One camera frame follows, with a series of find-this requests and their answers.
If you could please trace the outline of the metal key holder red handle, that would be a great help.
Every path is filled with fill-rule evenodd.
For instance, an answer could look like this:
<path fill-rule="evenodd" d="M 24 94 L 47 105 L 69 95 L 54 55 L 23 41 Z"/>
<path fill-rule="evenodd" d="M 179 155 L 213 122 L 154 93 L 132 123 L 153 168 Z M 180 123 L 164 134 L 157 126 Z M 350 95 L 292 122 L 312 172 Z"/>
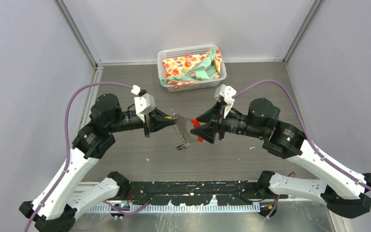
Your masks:
<path fill-rule="evenodd" d="M 174 113 L 172 117 L 176 121 L 174 130 L 182 140 L 182 143 L 180 145 L 188 145 L 190 147 L 190 145 L 193 143 L 204 142 L 201 137 L 197 137 L 190 133 L 191 129 L 189 129 L 189 126 L 192 125 L 192 119 L 181 116 L 178 113 Z"/>

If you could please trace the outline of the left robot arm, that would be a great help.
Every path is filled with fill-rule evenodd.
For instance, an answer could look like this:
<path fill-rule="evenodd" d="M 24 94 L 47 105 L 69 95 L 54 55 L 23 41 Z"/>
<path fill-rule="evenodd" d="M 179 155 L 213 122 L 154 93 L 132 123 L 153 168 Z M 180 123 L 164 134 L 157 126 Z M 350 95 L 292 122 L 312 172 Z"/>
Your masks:
<path fill-rule="evenodd" d="M 141 129 L 145 136 L 175 124 L 175 119 L 155 107 L 153 96 L 135 97 L 123 111 L 118 97 L 104 94 L 91 107 L 90 121 L 80 129 L 67 149 L 62 167 L 46 189 L 33 201 L 23 202 L 20 212 L 35 223 L 40 232 L 68 232 L 76 220 L 102 201 L 130 195 L 130 182 L 111 172 L 97 185 L 79 193 L 75 189 L 84 176 L 115 143 L 114 134 Z"/>

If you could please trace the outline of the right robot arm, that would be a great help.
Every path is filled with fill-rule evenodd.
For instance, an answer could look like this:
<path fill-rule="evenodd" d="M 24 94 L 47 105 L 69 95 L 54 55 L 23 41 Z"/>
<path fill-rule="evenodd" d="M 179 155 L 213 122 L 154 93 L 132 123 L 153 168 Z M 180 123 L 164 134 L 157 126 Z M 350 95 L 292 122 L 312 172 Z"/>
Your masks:
<path fill-rule="evenodd" d="M 356 218 L 371 209 L 371 173 L 360 174 L 345 168 L 311 144 L 303 131 L 279 119 L 280 109 L 266 98 L 251 101 L 246 115 L 227 109 L 219 100 L 210 110 L 197 117 L 199 126 L 191 134 L 213 144 L 226 133 L 258 138 L 268 153 L 295 163 L 314 175 L 299 179 L 273 171 L 263 171 L 256 183 L 262 198 L 293 195 L 320 203 L 331 212 Z"/>

